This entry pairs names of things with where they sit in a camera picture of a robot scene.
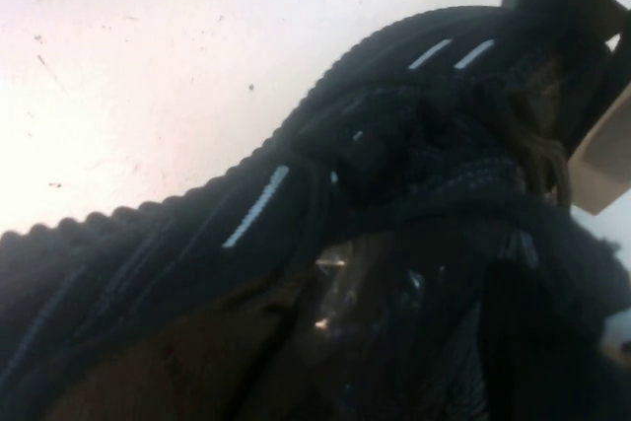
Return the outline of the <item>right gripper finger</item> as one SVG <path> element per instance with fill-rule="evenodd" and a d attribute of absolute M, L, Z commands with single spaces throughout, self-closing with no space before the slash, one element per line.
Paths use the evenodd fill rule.
<path fill-rule="evenodd" d="M 491 420 L 567 420 L 571 330 L 531 269 L 500 260 L 485 274 L 485 383 Z"/>

